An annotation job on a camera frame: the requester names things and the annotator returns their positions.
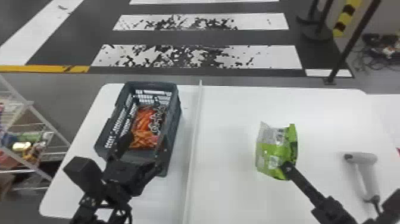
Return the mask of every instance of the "white stripe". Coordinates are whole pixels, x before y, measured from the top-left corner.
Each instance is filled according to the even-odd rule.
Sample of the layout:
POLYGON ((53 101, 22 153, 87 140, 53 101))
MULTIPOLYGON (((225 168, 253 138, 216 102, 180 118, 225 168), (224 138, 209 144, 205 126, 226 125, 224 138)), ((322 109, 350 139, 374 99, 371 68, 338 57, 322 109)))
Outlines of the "white stripe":
POLYGON ((51 1, 0 46, 0 65, 25 65, 81 2, 51 1))
POLYGON ((122 15, 114 30, 288 30, 283 13, 122 15))
POLYGON ((93 66, 301 69, 295 46, 103 45, 93 66))
POLYGON ((279 2, 279 0, 131 0, 129 4, 195 4, 221 2, 279 2))
MULTIPOLYGON (((306 74, 309 77, 328 77, 332 70, 329 69, 306 69, 306 74)), ((340 69, 336 77, 351 78, 351 72, 348 69, 340 69)))

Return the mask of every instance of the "robotic arm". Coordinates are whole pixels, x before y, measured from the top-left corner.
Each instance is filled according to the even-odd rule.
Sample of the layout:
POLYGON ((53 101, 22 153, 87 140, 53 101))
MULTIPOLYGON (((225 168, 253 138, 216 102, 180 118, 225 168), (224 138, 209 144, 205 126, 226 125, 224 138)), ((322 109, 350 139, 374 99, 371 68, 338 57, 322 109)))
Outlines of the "robotic arm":
MULTIPOLYGON (((311 211, 320 224, 357 224, 355 219, 331 196, 324 197, 290 162, 280 166, 283 173, 310 199, 315 208, 311 211)), ((368 219, 363 224, 395 224, 400 220, 400 189, 397 189, 383 204, 383 212, 376 220, 368 219)))
POLYGON ((144 187, 163 170, 163 164, 120 161, 131 140, 132 136, 127 135, 111 150, 104 172, 93 160, 83 157, 74 157, 65 166, 64 172, 85 193, 71 224, 124 224, 126 220, 132 224, 128 202, 142 194, 144 187), (97 219, 97 209, 112 210, 108 222, 97 219))

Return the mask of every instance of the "metal shelf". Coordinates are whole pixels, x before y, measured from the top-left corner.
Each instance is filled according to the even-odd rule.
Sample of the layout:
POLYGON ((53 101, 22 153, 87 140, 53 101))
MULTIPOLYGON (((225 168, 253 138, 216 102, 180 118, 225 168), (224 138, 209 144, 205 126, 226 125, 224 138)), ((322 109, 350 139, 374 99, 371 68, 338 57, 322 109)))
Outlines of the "metal shelf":
POLYGON ((15 169, 15 170, 0 170, 0 174, 17 174, 17 173, 34 173, 32 169, 15 169))
POLYGON ((29 174, 13 190, 45 189, 43 180, 50 183, 52 178, 39 168, 40 163, 63 160, 65 152, 57 150, 67 151, 70 145, 33 107, 33 102, 23 98, 0 75, 0 151, 3 152, 0 164, 5 168, 0 175, 29 174), (16 152, 12 149, 16 142, 31 142, 32 146, 16 152))

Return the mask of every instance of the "gray floor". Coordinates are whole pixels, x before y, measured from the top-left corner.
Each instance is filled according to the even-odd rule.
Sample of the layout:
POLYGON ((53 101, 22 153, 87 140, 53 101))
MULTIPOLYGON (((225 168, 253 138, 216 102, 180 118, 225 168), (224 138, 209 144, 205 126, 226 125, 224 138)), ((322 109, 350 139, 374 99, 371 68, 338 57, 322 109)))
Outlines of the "gray floor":
MULTIPOLYGON (((356 79, 337 80, 329 88, 356 88, 368 94, 400 94, 400 73, 382 70, 375 73, 355 73, 356 79)), ((124 83, 130 80, 167 81, 177 84, 239 86, 282 86, 328 88, 319 78, 276 77, 196 77, 196 76, 134 76, 113 74, 4 74, 24 97, 35 102, 35 107, 72 141, 90 105, 102 85, 124 83)), ((0 203, 0 219, 12 223, 68 223, 67 220, 41 217, 38 212, 43 193, 12 194, 0 203)))

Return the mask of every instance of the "bag of chips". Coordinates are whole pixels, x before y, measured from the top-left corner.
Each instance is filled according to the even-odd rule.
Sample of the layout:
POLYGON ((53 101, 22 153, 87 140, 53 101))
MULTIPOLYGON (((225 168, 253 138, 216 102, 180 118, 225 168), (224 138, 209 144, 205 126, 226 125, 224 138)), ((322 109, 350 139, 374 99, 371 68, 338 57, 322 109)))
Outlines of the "bag of chips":
POLYGON ((255 155, 255 166, 259 172, 287 181, 279 166, 286 161, 296 165, 298 147, 295 125, 274 128, 261 122, 255 155))

